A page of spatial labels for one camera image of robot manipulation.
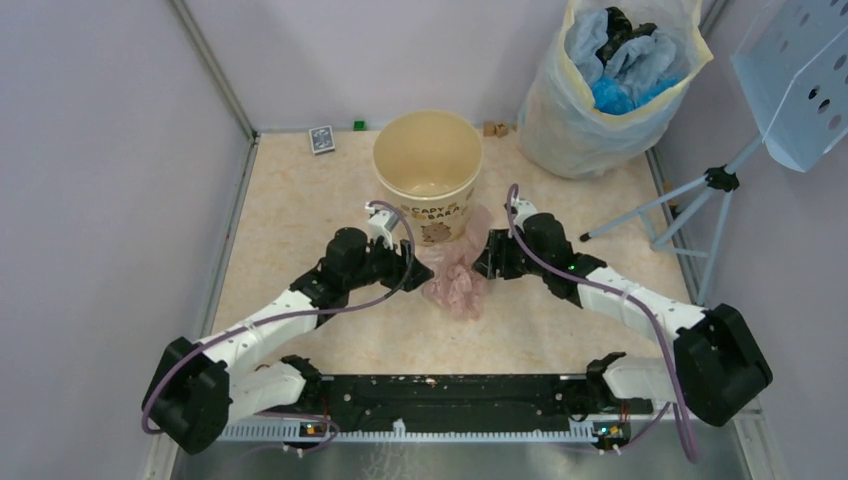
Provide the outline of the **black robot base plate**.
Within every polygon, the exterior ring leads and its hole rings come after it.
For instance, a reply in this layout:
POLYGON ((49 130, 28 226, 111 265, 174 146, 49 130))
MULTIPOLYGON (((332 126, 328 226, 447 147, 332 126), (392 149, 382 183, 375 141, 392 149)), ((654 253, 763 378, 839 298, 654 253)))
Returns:
POLYGON ((273 412, 326 417, 345 433, 386 432, 396 421, 413 433, 559 432, 591 416, 654 411, 583 374, 329 375, 296 355, 283 361, 306 385, 273 412))

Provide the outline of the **pink plastic trash bag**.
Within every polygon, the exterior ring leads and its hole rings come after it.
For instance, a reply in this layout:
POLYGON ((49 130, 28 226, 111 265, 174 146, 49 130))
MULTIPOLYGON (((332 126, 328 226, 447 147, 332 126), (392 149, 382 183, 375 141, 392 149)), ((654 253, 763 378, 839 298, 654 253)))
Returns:
POLYGON ((421 287, 422 295, 453 318, 477 320, 483 311, 487 279, 473 268, 483 253, 493 222, 491 212, 477 205, 457 239, 424 248, 417 254, 433 278, 421 287))

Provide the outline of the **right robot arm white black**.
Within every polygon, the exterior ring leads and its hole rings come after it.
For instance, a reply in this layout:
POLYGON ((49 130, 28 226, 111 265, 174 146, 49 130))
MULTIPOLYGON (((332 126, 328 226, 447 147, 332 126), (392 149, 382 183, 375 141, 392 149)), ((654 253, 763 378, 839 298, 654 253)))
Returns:
POLYGON ((605 261, 574 251, 550 213, 534 214, 515 230, 490 230, 473 268, 487 279, 537 276, 553 296, 618 320, 660 346, 654 359, 615 354, 588 382, 587 400, 600 412, 632 398, 673 402, 720 427, 774 380, 739 310, 678 302, 625 278, 605 261))

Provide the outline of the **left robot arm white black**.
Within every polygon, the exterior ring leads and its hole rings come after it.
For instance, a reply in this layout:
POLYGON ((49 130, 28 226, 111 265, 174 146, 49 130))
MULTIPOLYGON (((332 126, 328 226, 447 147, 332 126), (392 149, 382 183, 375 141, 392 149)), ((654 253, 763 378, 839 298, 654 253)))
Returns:
POLYGON ((164 350, 142 401, 145 433, 164 434, 197 454, 225 428, 277 405, 308 413, 320 386, 296 367, 261 361, 287 341, 354 311, 353 291, 373 284, 386 296, 412 292, 433 279, 408 240, 397 244, 352 227, 338 230, 314 267, 248 318, 205 338, 180 337, 164 350))

